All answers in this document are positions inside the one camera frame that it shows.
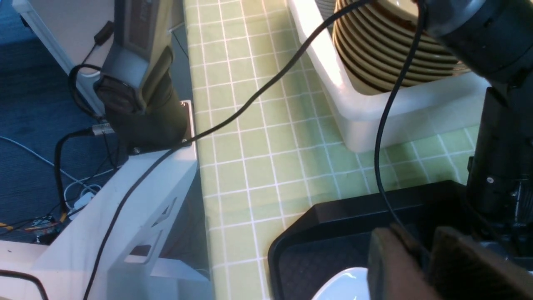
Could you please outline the right gripper brown left finger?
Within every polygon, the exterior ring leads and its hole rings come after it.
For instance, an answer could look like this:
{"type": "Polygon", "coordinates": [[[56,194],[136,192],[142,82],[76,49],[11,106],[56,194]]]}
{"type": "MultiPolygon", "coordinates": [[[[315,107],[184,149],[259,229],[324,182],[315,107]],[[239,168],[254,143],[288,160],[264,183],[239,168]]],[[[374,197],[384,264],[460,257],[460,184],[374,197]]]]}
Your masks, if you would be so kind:
{"type": "Polygon", "coordinates": [[[367,283],[371,300],[441,300],[421,268],[421,245],[400,227],[371,232],[367,283]]]}

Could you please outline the right gripper brown right finger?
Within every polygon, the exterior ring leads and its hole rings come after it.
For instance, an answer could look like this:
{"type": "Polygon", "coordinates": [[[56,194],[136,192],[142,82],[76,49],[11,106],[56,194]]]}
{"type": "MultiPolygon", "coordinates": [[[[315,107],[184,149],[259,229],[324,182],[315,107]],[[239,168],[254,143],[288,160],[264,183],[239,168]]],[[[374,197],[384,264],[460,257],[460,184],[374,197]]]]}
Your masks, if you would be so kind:
{"type": "Polygon", "coordinates": [[[451,227],[437,228],[429,284],[444,300],[531,300],[532,275],[451,227]]]}

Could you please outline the robot arm base column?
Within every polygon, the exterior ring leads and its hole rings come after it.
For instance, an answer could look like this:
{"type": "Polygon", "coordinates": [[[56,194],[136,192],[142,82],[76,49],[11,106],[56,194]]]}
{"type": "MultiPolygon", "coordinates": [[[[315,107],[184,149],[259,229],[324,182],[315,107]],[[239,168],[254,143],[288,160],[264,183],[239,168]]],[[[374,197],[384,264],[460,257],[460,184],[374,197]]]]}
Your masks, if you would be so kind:
{"type": "Polygon", "coordinates": [[[172,0],[117,0],[112,46],[94,90],[129,155],[168,150],[191,137],[188,104],[173,86],[172,0]]]}

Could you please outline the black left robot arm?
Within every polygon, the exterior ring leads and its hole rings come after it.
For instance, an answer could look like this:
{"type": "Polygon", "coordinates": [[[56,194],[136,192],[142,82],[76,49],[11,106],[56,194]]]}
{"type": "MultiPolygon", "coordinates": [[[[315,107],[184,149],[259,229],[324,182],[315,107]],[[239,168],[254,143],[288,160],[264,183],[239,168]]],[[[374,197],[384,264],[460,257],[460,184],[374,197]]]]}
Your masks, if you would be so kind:
{"type": "Polygon", "coordinates": [[[486,89],[466,199],[491,230],[532,251],[532,65],[530,0],[423,0],[425,31],[486,89]]]}

